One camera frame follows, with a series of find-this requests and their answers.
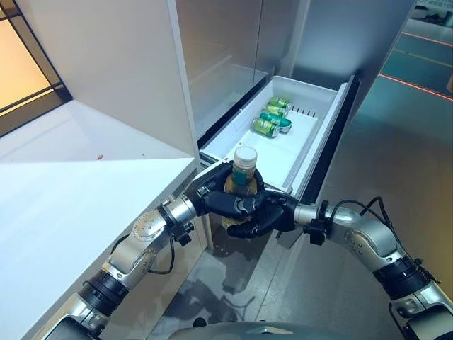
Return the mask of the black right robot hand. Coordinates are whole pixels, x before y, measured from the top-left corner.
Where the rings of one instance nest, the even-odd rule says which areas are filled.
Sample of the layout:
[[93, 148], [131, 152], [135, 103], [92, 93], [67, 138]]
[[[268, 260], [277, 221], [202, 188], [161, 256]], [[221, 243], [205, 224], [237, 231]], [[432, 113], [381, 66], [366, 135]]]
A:
[[235, 197], [234, 208], [244, 222], [227, 227], [227, 234], [241, 239], [261, 237], [270, 231], [289, 232], [295, 230], [294, 211], [299, 204], [291, 195], [265, 189], [264, 181], [258, 170], [254, 177], [257, 182], [256, 194]]

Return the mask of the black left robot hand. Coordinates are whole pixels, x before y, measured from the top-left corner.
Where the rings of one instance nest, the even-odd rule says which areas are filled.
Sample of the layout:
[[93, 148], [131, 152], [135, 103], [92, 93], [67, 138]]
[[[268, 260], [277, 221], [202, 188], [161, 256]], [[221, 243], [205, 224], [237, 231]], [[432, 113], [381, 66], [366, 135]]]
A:
[[224, 184], [232, 170], [233, 161], [219, 161], [202, 171], [186, 188], [184, 195], [192, 203], [197, 216], [216, 213], [239, 219], [252, 216], [264, 204], [267, 193], [258, 170], [253, 175], [258, 188], [256, 194], [241, 198], [224, 192]]

